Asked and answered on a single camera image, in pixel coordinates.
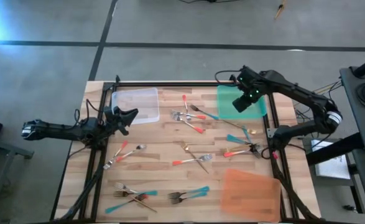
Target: transparent plastic bin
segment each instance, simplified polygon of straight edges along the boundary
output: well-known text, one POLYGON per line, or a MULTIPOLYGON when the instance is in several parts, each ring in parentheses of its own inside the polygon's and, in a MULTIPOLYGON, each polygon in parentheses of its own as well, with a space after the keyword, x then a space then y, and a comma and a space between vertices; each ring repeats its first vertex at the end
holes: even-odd
POLYGON ((242 113, 239 113, 232 102, 242 96, 237 87, 219 85, 217 87, 218 116, 220 119, 258 119, 267 114, 265 98, 262 96, 242 113))
POLYGON ((112 94, 112 108, 116 106, 123 111, 139 110, 132 124, 153 123, 160 119, 157 88, 116 91, 112 94))

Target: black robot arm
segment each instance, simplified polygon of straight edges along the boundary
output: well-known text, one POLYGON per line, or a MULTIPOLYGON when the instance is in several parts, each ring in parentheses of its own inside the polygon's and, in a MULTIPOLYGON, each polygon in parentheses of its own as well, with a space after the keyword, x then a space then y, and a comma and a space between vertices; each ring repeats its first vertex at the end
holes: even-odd
POLYGON ((233 101, 233 105, 239 112, 244 111, 261 96, 273 93, 288 96, 312 110, 312 121, 292 127, 280 126, 275 131, 271 144, 276 149, 283 149, 295 136, 313 132, 331 134, 342 122, 341 113, 332 100, 290 83, 280 73, 269 70, 258 74, 246 66, 243 66, 240 71, 236 80, 238 88, 243 91, 243 96, 233 101))
POLYGON ((138 109, 122 111, 115 107, 112 112, 110 107, 105 106, 104 114, 106 121, 98 121, 97 118, 90 117, 74 126, 52 124, 36 119, 24 123, 22 137, 29 141, 43 138, 66 139, 81 141, 85 146, 95 146, 101 144, 117 130, 120 130, 123 135, 128 135, 126 126, 131 125, 138 114, 138 109))

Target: blue handle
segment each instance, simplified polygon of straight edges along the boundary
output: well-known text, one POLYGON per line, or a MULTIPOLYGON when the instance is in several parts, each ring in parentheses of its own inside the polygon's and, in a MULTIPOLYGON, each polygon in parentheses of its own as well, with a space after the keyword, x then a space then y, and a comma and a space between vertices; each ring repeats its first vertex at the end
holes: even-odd
POLYGON ((187 198, 197 198, 197 197, 204 197, 204 196, 207 196, 207 192, 200 192, 198 194, 195 194, 195 195, 187 197, 187 198))
POLYGON ((137 194, 146 194, 146 195, 157 195, 157 190, 153 190, 153 191, 150 191, 150 192, 138 192, 137 194))
POLYGON ((243 126, 243 133, 244 133, 244 135, 246 136, 246 138, 247 138, 247 140, 249 141, 249 143, 252 143, 251 138, 250 138, 250 136, 249 136, 249 133, 247 132, 247 129, 246 129, 246 127, 245 127, 245 126, 243 126))
POLYGON ((226 136, 226 140, 227 141, 230 141, 230 142, 236 142, 236 143, 239 143, 239 144, 245 144, 246 142, 241 140, 241 139, 238 139, 237 137, 229 134, 226 136))
POLYGON ((202 187, 200 189, 188 191, 187 193, 207 192, 209 190, 210 190, 210 187, 209 186, 206 186, 206 187, 202 187))
POLYGON ((129 202, 126 202, 126 203, 122 203, 122 204, 120 204, 120 205, 116 205, 116 206, 113 206, 113 207, 107 208, 107 209, 105 209, 105 213, 106 213, 106 214, 109 214, 109 213, 111 213, 111 212, 115 211, 116 209, 121 208, 121 207, 123 207, 123 206, 127 205, 128 203, 129 203, 129 202))
POLYGON ((212 114, 209 114, 209 113, 205 113, 207 116, 210 116, 210 117, 212 117, 213 119, 219 119, 217 116, 215 116, 215 115, 212 115, 212 114))

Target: wooden table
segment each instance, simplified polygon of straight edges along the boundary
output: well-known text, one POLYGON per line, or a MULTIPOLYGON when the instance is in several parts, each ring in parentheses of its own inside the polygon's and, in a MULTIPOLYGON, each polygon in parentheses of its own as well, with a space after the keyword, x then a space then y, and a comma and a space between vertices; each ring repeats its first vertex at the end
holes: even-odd
MULTIPOLYGON (((88 82, 81 104, 81 117, 86 114, 85 99, 89 99, 95 107, 99 106, 103 82, 88 82)), ((118 88, 120 90, 141 89, 145 87, 118 88)), ((118 150, 124 140, 129 144, 125 152, 133 150, 138 144, 146 144, 144 152, 128 157, 120 163, 113 165, 103 174, 101 195, 98 205, 97 222, 248 222, 247 220, 226 214, 220 210, 220 195, 223 187, 223 174, 226 169, 239 169, 254 174, 272 177, 270 161, 257 159, 253 155, 246 154, 230 158, 224 158, 222 151, 227 147, 238 146, 236 143, 226 141, 226 135, 232 134, 244 139, 241 129, 230 124, 213 119, 205 121, 193 119, 192 124, 206 129, 204 134, 199 134, 183 123, 174 121, 170 117, 170 110, 185 111, 182 95, 186 94, 188 103, 194 104, 212 114, 218 114, 216 104, 215 87, 158 87, 160 121, 156 123, 132 125, 127 130, 128 136, 117 132, 111 136, 108 144, 106 161, 118 150), (209 170, 207 174, 198 164, 184 164, 172 166, 172 161, 191 159, 191 156, 180 147, 185 141, 190 150, 196 155, 212 154, 211 162, 204 162, 209 170), (114 198, 116 190, 115 182, 122 182, 130 188, 138 191, 158 190, 159 196, 150 197, 146 202, 154 207, 158 213, 146 208, 130 204, 113 213, 105 214, 104 210, 125 202, 125 198, 114 198), (207 197, 186 201, 179 205, 171 205, 167 201, 170 192, 198 189, 210 186, 207 197)), ((275 103, 279 116, 279 123, 295 125, 297 120, 293 109, 292 100, 281 94, 275 94, 275 103)), ((96 116, 94 110, 90 110, 90 116, 96 116)), ((253 142, 267 146, 262 119, 234 121, 244 124, 249 129, 255 129, 257 134, 251 135, 253 142)), ((302 145, 298 140, 294 144, 302 145)), ((70 153, 82 148, 80 142, 74 142, 70 153)), ((304 204, 320 217, 320 211, 313 189, 312 179, 308 168, 305 153, 294 147, 286 148, 289 162, 290 175, 293 187, 304 204)), ((55 218, 64 215, 75 202, 84 186, 86 168, 90 150, 84 150, 75 154, 68 161, 62 189, 58 200, 55 218)), ((89 198, 86 214, 91 211, 91 198, 89 198)), ((287 194, 284 192, 286 207, 287 194)))

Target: concrete floor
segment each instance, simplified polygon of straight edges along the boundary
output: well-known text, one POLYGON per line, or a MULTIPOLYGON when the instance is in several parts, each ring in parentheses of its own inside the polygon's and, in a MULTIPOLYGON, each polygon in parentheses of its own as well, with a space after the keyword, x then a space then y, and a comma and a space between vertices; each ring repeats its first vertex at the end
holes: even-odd
MULTIPOLYGON (((99 42, 110 5, 111 0, 0 1, 0 40, 99 42)), ((119 0, 107 41, 365 47, 365 0, 291 0, 274 21, 278 5, 271 0, 119 0)), ((97 47, 0 45, 1 139, 35 151, 31 161, 17 158, 12 165, 11 193, 0 201, 0 218, 10 218, 11 223, 49 219, 70 142, 24 141, 21 127, 35 118, 74 122, 96 51, 97 47)), ((116 74, 122 80, 212 80, 218 70, 247 65, 277 70, 312 90, 337 81, 340 68, 363 62, 365 52, 105 47, 96 80, 114 80, 116 74)), ((332 137, 358 131, 343 88, 332 97, 344 116, 332 137)), ((353 203, 346 189, 316 183, 322 217, 365 223, 365 215, 341 208, 353 203)))

